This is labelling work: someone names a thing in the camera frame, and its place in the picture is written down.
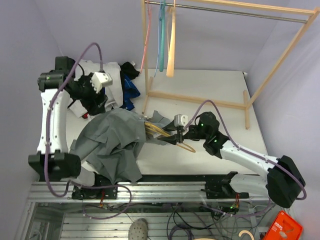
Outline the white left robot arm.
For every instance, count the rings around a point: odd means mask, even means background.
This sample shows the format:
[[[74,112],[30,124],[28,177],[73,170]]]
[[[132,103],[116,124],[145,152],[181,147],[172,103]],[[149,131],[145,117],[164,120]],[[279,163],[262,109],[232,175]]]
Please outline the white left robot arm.
[[[72,181],[85,186],[85,194],[96,199],[102,193],[102,186],[95,181],[95,173],[82,167],[80,157],[69,152],[67,111],[73,99],[80,100],[90,115],[103,113],[107,101],[104,88],[113,80],[102,68],[75,80],[77,67],[72,58],[57,56],[54,69],[38,78],[42,100],[41,135],[36,154],[28,156],[28,164],[39,174],[40,181]]]

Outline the beige curved hanger piece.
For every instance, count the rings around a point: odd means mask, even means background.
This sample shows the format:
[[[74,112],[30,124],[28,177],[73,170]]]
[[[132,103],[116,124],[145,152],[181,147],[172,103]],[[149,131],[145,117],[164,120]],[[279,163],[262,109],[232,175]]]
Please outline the beige curved hanger piece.
[[[253,235],[250,231],[248,231],[248,230],[241,230],[241,231],[238,233],[238,236],[239,236],[240,238],[242,238],[242,237],[250,237],[250,240],[255,240],[254,235]]]

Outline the yellow hanger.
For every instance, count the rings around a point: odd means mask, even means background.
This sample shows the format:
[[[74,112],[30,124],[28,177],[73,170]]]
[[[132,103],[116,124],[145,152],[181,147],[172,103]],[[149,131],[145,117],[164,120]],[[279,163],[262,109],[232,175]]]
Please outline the yellow hanger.
[[[159,140],[159,137],[169,137],[172,135],[175,135],[177,133],[177,131],[164,131],[163,128],[158,127],[157,125],[154,125],[152,122],[150,121],[145,121],[144,122],[144,128],[145,128],[145,132],[146,135],[149,138],[153,138],[157,141],[161,141]],[[179,148],[182,148],[184,150],[187,150],[191,153],[195,153],[196,150],[191,147],[190,145],[186,144],[186,143],[178,143],[177,145],[175,145]]]

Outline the orange plastic case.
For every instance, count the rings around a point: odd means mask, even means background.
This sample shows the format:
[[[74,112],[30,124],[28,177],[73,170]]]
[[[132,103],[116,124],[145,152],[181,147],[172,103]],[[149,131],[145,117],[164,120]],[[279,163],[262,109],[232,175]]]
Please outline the orange plastic case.
[[[304,227],[281,210],[268,229],[263,240],[299,240]]]

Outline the red plaid garment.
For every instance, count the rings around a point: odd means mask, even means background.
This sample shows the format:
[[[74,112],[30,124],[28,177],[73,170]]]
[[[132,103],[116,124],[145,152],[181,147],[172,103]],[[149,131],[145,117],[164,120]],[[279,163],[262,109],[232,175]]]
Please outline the red plaid garment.
[[[88,113],[85,113],[85,114],[82,116],[82,118],[85,119],[85,120],[89,119],[89,117],[90,117],[90,115],[89,115]]]

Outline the teal hanger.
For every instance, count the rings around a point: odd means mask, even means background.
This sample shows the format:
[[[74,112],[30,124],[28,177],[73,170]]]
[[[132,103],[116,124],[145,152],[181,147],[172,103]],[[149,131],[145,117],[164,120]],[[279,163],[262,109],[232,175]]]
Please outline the teal hanger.
[[[160,72],[164,71],[165,63],[165,27],[166,27],[166,0],[160,1],[160,51],[159,51],[159,66]]]

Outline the black garment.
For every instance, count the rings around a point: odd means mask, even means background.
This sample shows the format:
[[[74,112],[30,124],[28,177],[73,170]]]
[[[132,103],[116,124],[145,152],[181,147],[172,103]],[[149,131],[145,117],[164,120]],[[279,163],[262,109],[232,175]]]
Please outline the black garment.
[[[134,80],[140,75],[140,72],[135,69],[135,67],[130,62],[125,62],[120,65],[120,78],[124,80],[125,77],[130,80]]]

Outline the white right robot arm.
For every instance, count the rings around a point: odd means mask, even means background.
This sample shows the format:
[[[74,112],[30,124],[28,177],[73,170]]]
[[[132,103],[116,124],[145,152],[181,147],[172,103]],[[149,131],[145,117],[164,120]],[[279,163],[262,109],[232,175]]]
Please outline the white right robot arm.
[[[286,155],[269,156],[238,145],[219,131],[220,123],[210,111],[198,115],[198,123],[188,126],[187,132],[183,130],[185,118],[185,115],[176,115],[164,127],[164,131],[174,134],[159,137],[158,140],[172,145],[182,144],[184,140],[203,140],[203,147],[209,155],[234,162],[255,173],[233,173],[220,186],[224,197],[231,198],[236,193],[254,193],[270,198],[282,208],[290,208],[299,199],[306,182],[292,158]]]

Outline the aluminium rail frame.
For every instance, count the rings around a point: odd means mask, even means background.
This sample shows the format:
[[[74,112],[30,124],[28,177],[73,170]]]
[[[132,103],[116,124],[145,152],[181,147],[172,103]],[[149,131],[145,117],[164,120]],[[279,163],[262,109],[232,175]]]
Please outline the aluminium rail frame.
[[[123,182],[104,199],[52,196],[43,182],[32,184],[16,238],[18,240],[126,240],[131,224],[144,218],[150,240],[248,240],[242,230],[260,240],[281,208],[251,194],[240,198],[236,216],[213,209],[231,207],[233,198],[211,199],[204,181]]]

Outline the white shirt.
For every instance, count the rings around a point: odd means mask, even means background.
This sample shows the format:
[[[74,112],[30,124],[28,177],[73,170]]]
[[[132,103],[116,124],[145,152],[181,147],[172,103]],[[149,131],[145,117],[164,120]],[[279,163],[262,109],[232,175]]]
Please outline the white shirt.
[[[86,75],[97,72],[100,69],[100,64],[92,62],[91,60],[82,59],[79,64],[83,67]],[[112,79],[112,84],[104,88],[105,95],[107,96],[104,107],[106,111],[109,111],[112,108],[119,108],[123,105],[121,68],[117,62],[108,62],[103,64],[103,70],[109,74]],[[76,100],[69,109],[77,118],[81,118],[87,112],[79,100]]]

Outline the grey perforated shoe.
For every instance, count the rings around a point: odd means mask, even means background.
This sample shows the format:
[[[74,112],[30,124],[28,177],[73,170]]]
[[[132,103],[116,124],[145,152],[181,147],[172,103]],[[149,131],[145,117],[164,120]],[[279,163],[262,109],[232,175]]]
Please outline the grey perforated shoe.
[[[145,218],[135,220],[128,230],[128,240],[147,240],[148,222]]]

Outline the grey shirt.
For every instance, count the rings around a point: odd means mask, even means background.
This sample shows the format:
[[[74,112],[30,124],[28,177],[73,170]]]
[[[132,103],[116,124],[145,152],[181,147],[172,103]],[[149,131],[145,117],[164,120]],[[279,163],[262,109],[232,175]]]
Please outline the grey shirt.
[[[166,145],[147,136],[147,119],[126,109],[113,109],[92,119],[70,147],[70,152],[87,161],[95,171],[115,184],[142,178],[137,158],[145,143]]]

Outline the natural wooden hanger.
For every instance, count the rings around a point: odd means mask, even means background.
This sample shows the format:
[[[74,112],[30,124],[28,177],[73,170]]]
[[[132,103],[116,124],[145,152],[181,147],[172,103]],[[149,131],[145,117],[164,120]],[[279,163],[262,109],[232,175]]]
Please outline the natural wooden hanger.
[[[171,8],[172,21],[171,21],[171,35],[169,43],[168,61],[166,76],[172,78],[175,70],[175,48],[176,48],[176,0],[173,1],[173,7]]]

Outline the wooden clothes rack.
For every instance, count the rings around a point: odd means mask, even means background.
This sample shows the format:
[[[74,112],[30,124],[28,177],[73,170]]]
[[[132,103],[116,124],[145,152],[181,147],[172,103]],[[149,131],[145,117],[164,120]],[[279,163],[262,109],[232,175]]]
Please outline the wooden clothes rack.
[[[221,9],[218,8],[209,8],[209,7],[200,7],[195,5],[181,5],[176,4],[177,8],[183,9],[192,9],[192,10],[200,10],[214,13],[222,13],[229,15],[237,15],[237,16],[247,16],[252,18],[260,18],[260,19],[270,19],[276,21],[283,22],[291,22],[291,23],[300,23],[302,27],[295,34],[291,42],[288,44],[286,49],[283,51],[277,62],[274,64],[272,70],[265,77],[262,84],[258,87],[255,93],[252,96],[249,96],[248,91],[243,91],[243,103],[236,103],[231,101],[216,101],[216,105],[224,108],[231,109],[239,109],[244,111],[244,123],[245,128],[250,128],[250,117],[249,117],[249,109],[256,101],[256,99],[260,96],[261,92],[265,89],[270,80],[274,77],[276,72],[280,69],[282,64],[285,62],[289,54],[293,51],[296,45],[299,43],[303,35],[308,31],[311,25],[314,23],[316,18],[320,14],[319,7],[315,9],[304,9],[304,8],[292,8],[292,7],[283,7],[283,6],[274,6],[274,5],[265,5],[265,4],[257,4],[257,3],[247,3],[240,1],[231,1],[231,0],[208,0],[207,4],[222,6]],[[149,1],[149,5],[158,5],[160,7],[160,1]],[[166,3],[165,11],[171,15],[172,21],[172,7],[173,3]],[[148,100],[150,97],[153,98],[161,98],[168,100],[177,100],[189,103],[206,103],[205,98],[196,97],[196,96],[188,96],[183,94],[173,94],[169,92],[161,92],[154,91],[151,89],[153,84],[153,77],[149,76],[149,63],[147,58],[147,63],[145,63],[145,67],[142,69],[144,71],[145,77],[145,100],[143,105],[143,110],[146,110]]]

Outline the light blue hanger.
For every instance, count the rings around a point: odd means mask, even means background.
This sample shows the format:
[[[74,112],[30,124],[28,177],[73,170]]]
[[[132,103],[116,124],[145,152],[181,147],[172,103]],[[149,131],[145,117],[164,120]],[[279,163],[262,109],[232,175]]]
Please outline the light blue hanger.
[[[159,7],[159,14],[158,14],[158,49],[157,49],[157,61],[156,61],[156,67],[155,67],[155,72],[154,72],[154,77],[156,77],[157,72],[159,71],[159,57],[160,57],[160,41],[161,41],[161,10]]]

